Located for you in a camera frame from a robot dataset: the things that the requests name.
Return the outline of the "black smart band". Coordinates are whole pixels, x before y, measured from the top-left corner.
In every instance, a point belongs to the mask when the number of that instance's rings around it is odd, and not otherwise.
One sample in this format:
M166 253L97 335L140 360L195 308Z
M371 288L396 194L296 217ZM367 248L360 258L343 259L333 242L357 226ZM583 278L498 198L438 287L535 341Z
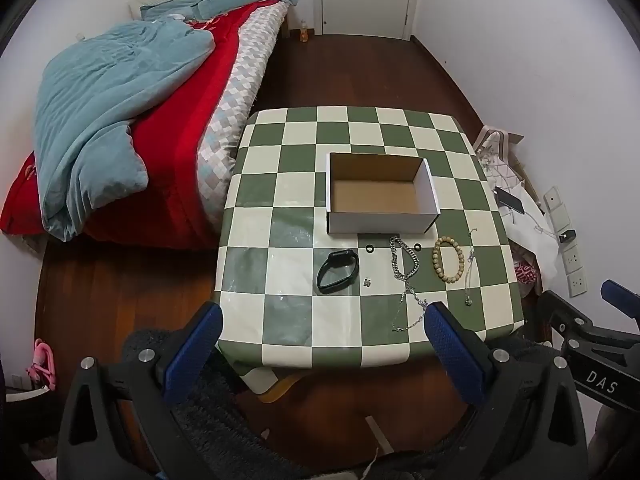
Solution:
M348 289L356 283L359 270L359 257L353 249L330 252L316 275L318 292L331 295Z

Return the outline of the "black charger plug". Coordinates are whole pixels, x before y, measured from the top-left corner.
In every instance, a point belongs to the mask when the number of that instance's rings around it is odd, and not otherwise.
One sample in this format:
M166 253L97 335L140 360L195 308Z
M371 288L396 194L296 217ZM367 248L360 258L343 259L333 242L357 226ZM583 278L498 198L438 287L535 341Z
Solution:
M567 244L576 238L576 231L574 229L567 229L560 233L558 240L560 244Z

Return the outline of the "red white plastic bag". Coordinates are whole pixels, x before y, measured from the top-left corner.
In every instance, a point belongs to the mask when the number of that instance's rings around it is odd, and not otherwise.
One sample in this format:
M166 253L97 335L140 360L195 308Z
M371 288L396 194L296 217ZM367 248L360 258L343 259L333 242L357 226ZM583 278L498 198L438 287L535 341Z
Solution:
M518 289L521 296L526 297L536 286L538 273L534 266L526 260L518 260L514 263L515 275L518 280Z

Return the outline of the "pink slippers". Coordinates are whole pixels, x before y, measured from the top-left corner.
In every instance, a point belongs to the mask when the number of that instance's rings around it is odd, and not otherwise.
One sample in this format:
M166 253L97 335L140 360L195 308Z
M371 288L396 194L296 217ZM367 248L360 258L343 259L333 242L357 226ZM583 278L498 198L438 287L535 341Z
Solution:
M53 352L50 346L40 338L37 338L34 342L32 364L29 365L26 373L36 387L47 387L51 391L55 389L56 376Z

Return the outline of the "green white checkered tablecloth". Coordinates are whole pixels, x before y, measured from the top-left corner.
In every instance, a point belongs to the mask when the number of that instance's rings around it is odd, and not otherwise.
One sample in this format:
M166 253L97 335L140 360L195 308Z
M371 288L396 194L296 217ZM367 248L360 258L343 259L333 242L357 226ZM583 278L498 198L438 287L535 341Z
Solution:
M440 216L390 248L387 235L326 232L326 155L424 157ZM321 295L330 252L359 276ZM370 278L371 286L363 281ZM359 106L277 108L244 128L224 210L214 299L219 350L240 370L382 366L424 356L424 302L489 339L524 322L506 230L468 138L451 116Z

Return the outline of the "black smartphone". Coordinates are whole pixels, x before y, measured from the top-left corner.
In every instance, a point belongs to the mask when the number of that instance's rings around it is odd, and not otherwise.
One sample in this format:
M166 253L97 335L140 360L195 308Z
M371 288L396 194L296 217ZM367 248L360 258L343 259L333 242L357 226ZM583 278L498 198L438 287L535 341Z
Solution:
M508 207L519 214L525 214L525 209L522 201L509 192L506 192L498 186L494 189L496 201L500 207Z

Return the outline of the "red bed cover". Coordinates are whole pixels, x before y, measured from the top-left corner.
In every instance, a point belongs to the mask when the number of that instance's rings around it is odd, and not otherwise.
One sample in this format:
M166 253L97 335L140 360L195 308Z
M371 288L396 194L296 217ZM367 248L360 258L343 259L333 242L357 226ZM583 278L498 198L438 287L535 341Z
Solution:
M253 10L248 4L206 24L225 54L235 55L236 33ZM131 123L134 150L148 170L149 184L93 211L78 234L178 249L210 241L209 223L198 197L196 152L228 79L209 68ZM40 216L35 149L6 196L1 229L18 236L49 234Z

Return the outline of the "white cardboard box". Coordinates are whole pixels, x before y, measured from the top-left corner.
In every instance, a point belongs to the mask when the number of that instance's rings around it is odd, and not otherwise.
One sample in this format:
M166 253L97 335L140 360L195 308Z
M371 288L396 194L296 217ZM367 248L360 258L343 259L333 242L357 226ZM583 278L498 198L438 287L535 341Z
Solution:
M422 235L440 216L428 161L421 157L326 155L326 232Z

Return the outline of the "white patterned tote bag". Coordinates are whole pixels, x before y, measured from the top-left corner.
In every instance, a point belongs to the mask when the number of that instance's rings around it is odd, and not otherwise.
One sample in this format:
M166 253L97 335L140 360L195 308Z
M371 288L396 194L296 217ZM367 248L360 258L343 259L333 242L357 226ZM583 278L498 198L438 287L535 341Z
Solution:
M520 195L524 180L510 163L512 139L510 133L484 126L473 144L473 150L483 168L490 188Z

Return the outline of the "teal blue blanket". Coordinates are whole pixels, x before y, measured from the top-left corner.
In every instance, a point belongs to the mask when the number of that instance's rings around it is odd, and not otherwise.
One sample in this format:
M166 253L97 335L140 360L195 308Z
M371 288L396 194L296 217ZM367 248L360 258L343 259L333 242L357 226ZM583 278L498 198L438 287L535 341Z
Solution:
M70 240L93 211L146 189L131 123L209 68L228 78L234 55L205 26L261 1L144 6L141 20L79 41L49 62L34 129L40 216L49 234Z

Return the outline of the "checkered patterned mattress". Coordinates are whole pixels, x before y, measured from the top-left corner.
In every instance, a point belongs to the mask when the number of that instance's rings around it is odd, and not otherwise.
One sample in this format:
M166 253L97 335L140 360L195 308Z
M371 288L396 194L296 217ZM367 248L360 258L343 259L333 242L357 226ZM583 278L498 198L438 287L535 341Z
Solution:
M289 6L282 0L266 2L240 26L229 79L198 146L198 195L215 230L221 226L240 137Z

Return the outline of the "orange bottle on floor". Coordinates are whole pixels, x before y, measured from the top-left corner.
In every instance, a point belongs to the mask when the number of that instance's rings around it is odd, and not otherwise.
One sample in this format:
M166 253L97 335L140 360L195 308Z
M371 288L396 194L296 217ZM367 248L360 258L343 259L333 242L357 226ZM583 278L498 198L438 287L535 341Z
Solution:
M303 44L306 44L306 42L309 40L309 29L305 21L300 22L299 40Z

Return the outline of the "white wall socket strip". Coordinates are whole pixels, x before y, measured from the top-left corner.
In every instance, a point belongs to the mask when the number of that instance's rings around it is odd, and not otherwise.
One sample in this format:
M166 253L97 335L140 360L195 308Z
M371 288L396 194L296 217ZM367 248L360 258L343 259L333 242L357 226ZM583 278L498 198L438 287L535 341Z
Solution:
M552 186L552 188L549 188L548 191L544 193L544 206L547 208L548 217L551 221L557 240L560 233L567 229L574 229L568 210L556 186ZM582 257L580 256L578 249L577 231L576 238L574 240L567 244L559 243L559 248L560 257L566 274L568 294L570 295L570 298L582 296L588 292L588 286L585 267L582 264Z

